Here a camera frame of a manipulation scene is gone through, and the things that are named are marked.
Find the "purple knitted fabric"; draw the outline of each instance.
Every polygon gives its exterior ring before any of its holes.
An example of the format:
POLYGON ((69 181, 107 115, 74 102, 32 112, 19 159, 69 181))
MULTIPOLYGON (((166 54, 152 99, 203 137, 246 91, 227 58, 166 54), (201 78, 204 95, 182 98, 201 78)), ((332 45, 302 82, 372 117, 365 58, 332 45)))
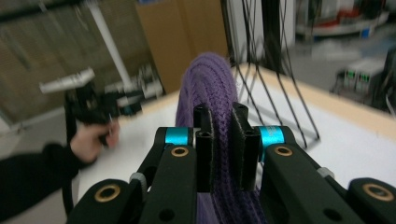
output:
POLYGON ((183 79, 176 126, 193 126, 193 109, 205 103, 214 116, 218 151, 213 194, 198 195, 198 223, 265 223, 258 191, 240 191, 231 174, 230 130, 236 87, 230 65, 214 53, 196 58, 183 79))

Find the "human hand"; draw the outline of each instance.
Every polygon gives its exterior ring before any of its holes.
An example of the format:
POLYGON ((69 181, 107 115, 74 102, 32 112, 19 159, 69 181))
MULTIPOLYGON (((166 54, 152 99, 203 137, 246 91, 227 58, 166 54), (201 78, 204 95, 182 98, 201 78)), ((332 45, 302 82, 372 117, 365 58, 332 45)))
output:
POLYGON ((78 132, 73 137, 70 147, 73 153, 83 162, 90 163, 99 156, 102 143, 99 136, 107 134, 106 142, 112 148, 119 142, 120 125, 117 120, 113 120, 107 125, 81 125, 78 132))

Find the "black sleeve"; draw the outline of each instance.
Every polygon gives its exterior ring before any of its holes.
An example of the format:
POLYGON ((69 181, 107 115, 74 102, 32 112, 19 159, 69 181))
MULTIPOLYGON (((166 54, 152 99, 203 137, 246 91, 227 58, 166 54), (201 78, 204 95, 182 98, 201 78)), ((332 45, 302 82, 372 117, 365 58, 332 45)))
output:
POLYGON ((0 222, 60 189, 86 165, 70 147, 57 144, 46 145, 42 153, 0 161, 0 222))

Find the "gray floor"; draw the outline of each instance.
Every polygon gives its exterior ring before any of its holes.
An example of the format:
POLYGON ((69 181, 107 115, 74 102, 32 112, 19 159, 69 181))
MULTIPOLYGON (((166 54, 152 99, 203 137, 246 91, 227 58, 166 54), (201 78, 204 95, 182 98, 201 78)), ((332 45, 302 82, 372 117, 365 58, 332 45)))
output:
MULTIPOLYGON (((386 54, 386 47, 395 43, 395 26, 390 25, 378 32, 370 39, 349 38, 337 40, 343 48, 358 49, 361 57, 383 56, 386 54)), ((290 50, 291 64, 295 77, 302 82, 315 86, 324 91, 328 91, 335 83, 335 73, 358 59, 343 59, 337 61, 326 61, 312 58, 313 46, 318 43, 307 44, 298 43, 290 50)), ((45 121, 27 127, 20 133, 11 133, 0 138, 0 158, 9 154, 39 151, 48 141, 65 142, 64 115, 58 114, 45 121)), ((11 223, 65 223, 65 214, 61 192, 52 194, 48 199, 38 204, 36 207, 26 211, 22 215, 12 218, 6 222, 11 223)))

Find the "cardboard box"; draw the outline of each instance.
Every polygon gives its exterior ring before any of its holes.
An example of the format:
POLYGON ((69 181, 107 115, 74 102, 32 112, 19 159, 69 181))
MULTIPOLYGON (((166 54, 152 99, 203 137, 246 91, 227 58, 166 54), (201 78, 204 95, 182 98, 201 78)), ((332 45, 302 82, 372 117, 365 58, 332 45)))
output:
POLYGON ((163 86, 178 91, 191 61, 203 52, 227 55, 220 1, 162 0, 136 10, 163 86))

